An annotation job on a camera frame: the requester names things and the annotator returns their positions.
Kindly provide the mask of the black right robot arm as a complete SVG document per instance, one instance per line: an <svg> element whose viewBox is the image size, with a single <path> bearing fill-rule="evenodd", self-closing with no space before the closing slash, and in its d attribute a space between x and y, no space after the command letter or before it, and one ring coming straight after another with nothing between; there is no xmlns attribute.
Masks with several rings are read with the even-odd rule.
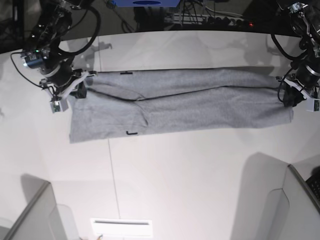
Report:
<svg viewBox="0 0 320 240"><path fill-rule="evenodd" d="M59 47L62 37L75 28L72 10L91 12L96 25L90 41L77 51L65 51ZM54 86L53 99L66 96L84 99L87 89L83 80L85 71L74 69L74 58L84 53L94 42L101 27L100 13L90 0L48 0L42 8L37 24L33 27L21 53L25 67L37 69L44 76L43 89Z"/></svg>

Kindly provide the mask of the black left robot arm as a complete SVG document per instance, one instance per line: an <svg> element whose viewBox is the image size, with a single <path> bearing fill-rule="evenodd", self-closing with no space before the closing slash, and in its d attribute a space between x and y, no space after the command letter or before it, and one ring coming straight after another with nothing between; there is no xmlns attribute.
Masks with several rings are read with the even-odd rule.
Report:
<svg viewBox="0 0 320 240"><path fill-rule="evenodd" d="M298 56L285 52L275 31L271 39L280 53L290 60L290 69L282 77L277 89L278 100L285 107L295 107L306 101L310 112L320 111L320 8L314 0L278 0L279 10L274 19L276 26L287 16L292 30L301 37Z"/></svg>

